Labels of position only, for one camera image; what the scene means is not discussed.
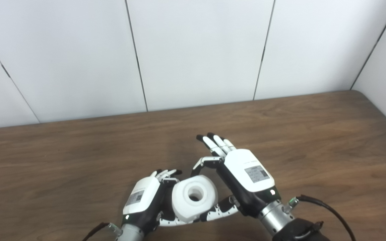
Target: black fingertip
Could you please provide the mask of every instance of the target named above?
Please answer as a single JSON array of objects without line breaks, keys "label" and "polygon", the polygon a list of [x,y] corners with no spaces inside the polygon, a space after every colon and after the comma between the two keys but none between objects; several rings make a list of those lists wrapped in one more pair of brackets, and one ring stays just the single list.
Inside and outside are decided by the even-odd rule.
[{"label": "black fingertip", "polygon": [[208,217],[208,212],[202,213],[201,215],[199,215],[199,220],[201,222],[206,222],[207,221],[207,217]]},{"label": "black fingertip", "polygon": [[209,139],[214,140],[215,134],[212,132],[208,132],[208,134],[206,134],[206,136],[208,136]]},{"label": "black fingertip", "polygon": [[204,137],[204,135],[197,135],[196,140],[203,142],[203,137]]}]

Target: robot finger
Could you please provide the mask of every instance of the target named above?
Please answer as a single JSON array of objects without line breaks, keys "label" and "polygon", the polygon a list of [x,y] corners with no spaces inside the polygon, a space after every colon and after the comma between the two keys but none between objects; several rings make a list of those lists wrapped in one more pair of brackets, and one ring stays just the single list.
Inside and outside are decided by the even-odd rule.
[{"label": "robot finger", "polygon": [[199,175],[200,170],[207,166],[209,168],[217,168],[222,162],[221,157],[202,157],[197,161],[197,163],[193,166],[193,170],[190,174],[190,177],[194,177]]},{"label": "robot finger", "polygon": [[217,146],[211,139],[209,139],[207,136],[197,135],[196,139],[203,142],[205,144],[205,146],[213,154],[213,156],[219,156],[219,157],[225,157],[226,156],[226,153],[219,146]]},{"label": "robot finger", "polygon": [[236,147],[226,138],[221,137],[220,138],[223,140],[223,142],[226,144],[226,146],[230,149],[230,151],[236,150]]},{"label": "robot finger", "polygon": [[209,139],[213,140],[221,148],[221,150],[224,151],[224,153],[228,154],[231,151],[224,141],[216,134],[209,132],[207,136]]},{"label": "robot finger", "polygon": [[156,177],[157,174],[161,173],[162,169],[157,169],[156,171],[153,171],[150,175],[150,177]]},{"label": "robot finger", "polygon": [[183,171],[182,171],[182,170],[175,169],[175,171],[176,171],[176,172],[172,175],[172,177],[175,176],[175,175],[183,174]]},{"label": "robot finger", "polygon": [[167,187],[174,187],[175,184],[179,183],[180,180],[178,180],[175,177],[167,177],[162,179],[162,183],[166,184]]},{"label": "robot finger", "polygon": [[174,173],[176,173],[176,172],[177,172],[176,169],[171,170],[171,171],[168,171],[167,173],[165,173],[165,174],[162,176],[162,178],[170,177],[170,176],[172,176],[172,175],[173,175]]},{"label": "robot finger", "polygon": [[190,221],[190,222],[186,223],[186,222],[179,220],[177,217],[175,217],[174,220],[160,219],[159,226],[173,227],[173,226],[179,226],[179,225],[186,225],[186,224],[190,224],[190,223],[194,223],[194,221]]},{"label": "robot finger", "polygon": [[156,175],[156,178],[157,178],[159,181],[161,181],[161,180],[162,180],[161,177],[163,177],[167,172],[168,172],[168,169],[166,169],[165,171],[162,171],[161,173],[159,173],[159,174]]},{"label": "robot finger", "polygon": [[212,221],[219,218],[224,218],[230,215],[233,215],[238,212],[238,209],[236,205],[231,203],[231,197],[227,197],[215,206],[213,206],[211,209],[209,209],[207,212],[204,212],[200,215],[200,220],[202,222],[205,221]]}]

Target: robotic hand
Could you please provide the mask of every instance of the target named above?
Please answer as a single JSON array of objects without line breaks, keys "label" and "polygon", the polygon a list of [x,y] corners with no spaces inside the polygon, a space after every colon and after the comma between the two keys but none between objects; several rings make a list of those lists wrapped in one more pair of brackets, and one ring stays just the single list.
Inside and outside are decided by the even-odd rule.
[{"label": "robotic hand", "polygon": [[116,241],[142,241],[149,232],[156,230],[161,221],[168,221],[161,218],[162,202],[168,190],[179,182],[173,176],[181,173],[182,171],[176,169],[159,169],[139,180],[124,205],[121,228],[113,223],[101,223],[83,241],[104,227],[115,233]]},{"label": "robotic hand", "polygon": [[229,140],[213,133],[208,133],[207,136],[198,135],[196,138],[205,144],[213,156],[199,159],[191,176],[198,175],[203,167],[216,169],[233,193],[228,198],[230,204],[243,215],[258,218],[273,236],[273,241],[329,241],[319,232],[323,222],[312,223],[294,218],[291,210],[299,201],[315,203],[329,209],[342,221],[352,240],[355,240],[343,218],[320,200],[302,195],[283,205],[273,177],[251,151],[236,149]]}]

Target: white hand casing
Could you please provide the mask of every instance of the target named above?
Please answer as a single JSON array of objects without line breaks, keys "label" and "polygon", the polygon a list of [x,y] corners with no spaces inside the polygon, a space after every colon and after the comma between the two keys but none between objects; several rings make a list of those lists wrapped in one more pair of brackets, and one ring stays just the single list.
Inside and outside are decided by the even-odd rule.
[{"label": "white hand casing", "polygon": [[142,212],[148,209],[159,186],[160,182],[155,177],[144,177],[139,180],[123,208],[123,215]]},{"label": "white hand casing", "polygon": [[230,151],[225,157],[224,165],[236,180],[250,192],[262,191],[275,185],[273,177],[250,150]]}]

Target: white cylindrical object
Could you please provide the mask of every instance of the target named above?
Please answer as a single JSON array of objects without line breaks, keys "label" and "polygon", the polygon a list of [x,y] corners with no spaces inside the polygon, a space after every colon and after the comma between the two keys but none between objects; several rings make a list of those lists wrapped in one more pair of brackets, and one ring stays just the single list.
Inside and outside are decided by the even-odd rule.
[{"label": "white cylindrical object", "polygon": [[172,208],[183,222],[190,222],[218,202],[214,183],[204,175],[190,177],[177,183],[172,191]]}]

